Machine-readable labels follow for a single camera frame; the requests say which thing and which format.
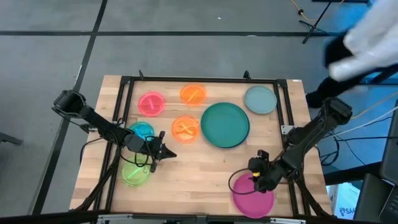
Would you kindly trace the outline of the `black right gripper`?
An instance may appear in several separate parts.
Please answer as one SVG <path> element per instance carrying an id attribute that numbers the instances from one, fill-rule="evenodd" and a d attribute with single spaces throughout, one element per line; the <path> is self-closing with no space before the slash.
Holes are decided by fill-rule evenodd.
<path id="1" fill-rule="evenodd" d="M 282 178 L 278 163 L 269 160 L 269 153 L 257 151 L 257 157 L 250 158 L 248 169 L 254 173 L 257 191 L 274 190 Z"/>

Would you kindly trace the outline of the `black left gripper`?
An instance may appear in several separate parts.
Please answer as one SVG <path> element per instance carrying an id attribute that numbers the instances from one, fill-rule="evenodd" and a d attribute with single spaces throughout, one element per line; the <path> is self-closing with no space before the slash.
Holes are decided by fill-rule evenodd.
<path id="1" fill-rule="evenodd" d="M 171 151 L 165 144 L 162 143 L 165 132 L 161 131 L 158 136 L 148 136 L 144 140 L 144 145 L 139 152 L 146 155 L 144 162 L 137 162 L 137 154 L 134 156 L 134 163 L 138 167 L 150 166 L 149 172 L 154 173 L 157 169 L 158 163 L 162 159 L 174 158 L 177 155 Z"/>

